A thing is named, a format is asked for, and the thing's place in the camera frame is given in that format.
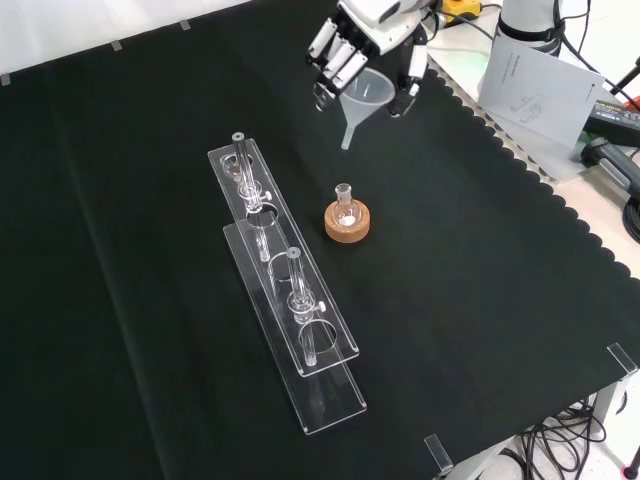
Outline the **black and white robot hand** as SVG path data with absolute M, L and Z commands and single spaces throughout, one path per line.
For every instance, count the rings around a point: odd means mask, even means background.
M 422 21 L 435 1 L 339 1 L 309 45 L 305 60 L 318 70 L 315 105 L 325 111 L 372 61 L 397 49 L 409 56 L 388 104 L 393 117 L 414 104 L 428 67 Z

